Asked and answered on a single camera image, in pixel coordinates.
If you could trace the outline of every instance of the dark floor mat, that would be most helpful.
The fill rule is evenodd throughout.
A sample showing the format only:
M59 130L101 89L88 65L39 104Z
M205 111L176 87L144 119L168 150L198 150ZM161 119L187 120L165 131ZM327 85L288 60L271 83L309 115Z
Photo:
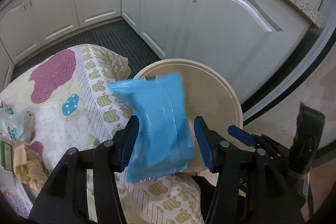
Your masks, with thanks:
M130 78L147 65L160 60L125 20L119 20L69 37L40 52L22 65L15 66L13 80L57 52L80 44L99 45L127 57L128 65L132 70Z

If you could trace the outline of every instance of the crumpled paper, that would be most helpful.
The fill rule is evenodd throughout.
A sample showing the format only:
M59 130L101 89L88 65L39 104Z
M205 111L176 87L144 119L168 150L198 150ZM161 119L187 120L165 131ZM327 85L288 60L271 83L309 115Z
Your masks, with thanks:
M17 178L38 193L48 179L42 167L42 157L24 144L14 150L13 168Z

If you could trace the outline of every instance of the beige plate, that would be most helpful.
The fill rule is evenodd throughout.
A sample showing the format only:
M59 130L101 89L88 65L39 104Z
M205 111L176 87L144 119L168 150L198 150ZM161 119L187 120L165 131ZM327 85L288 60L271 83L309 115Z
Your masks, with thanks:
M207 126L215 130L229 142L236 139L227 133L234 124L243 127L243 113L238 98L229 83L209 67L186 59L166 59L148 65L134 78L144 76L167 75L180 72L185 90L185 109L190 133L194 142L194 160L188 163L185 172L206 170L203 158L194 134L193 124L196 116L202 116Z

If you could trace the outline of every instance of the blue gripper pad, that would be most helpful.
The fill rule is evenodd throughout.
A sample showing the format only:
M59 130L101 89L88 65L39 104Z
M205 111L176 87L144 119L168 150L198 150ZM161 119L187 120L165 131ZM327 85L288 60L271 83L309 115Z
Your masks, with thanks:
M201 116L197 116L194 120L194 132L198 142L199 149L201 151L204 164L209 168L210 172L214 170L212 162L212 150L209 146L208 140L205 136L208 131L208 127Z
M227 132L229 133L229 135L236 138L238 141L241 141L243 144L247 146L255 146L254 138L239 127L229 126Z

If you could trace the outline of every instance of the floor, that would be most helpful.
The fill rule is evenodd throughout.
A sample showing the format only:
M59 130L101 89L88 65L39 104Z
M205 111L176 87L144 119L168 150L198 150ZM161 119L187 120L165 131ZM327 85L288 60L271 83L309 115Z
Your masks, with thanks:
M330 160L310 171L310 186L314 200L314 213L316 213L322 205L335 183L336 159ZM307 204L302 207L301 212L307 221L309 219Z
M160 60L156 53L125 20L119 20L74 35L40 52L22 65L14 68L13 80L57 52L80 44L99 45L127 57L128 64L132 70L130 78L133 78L149 64Z

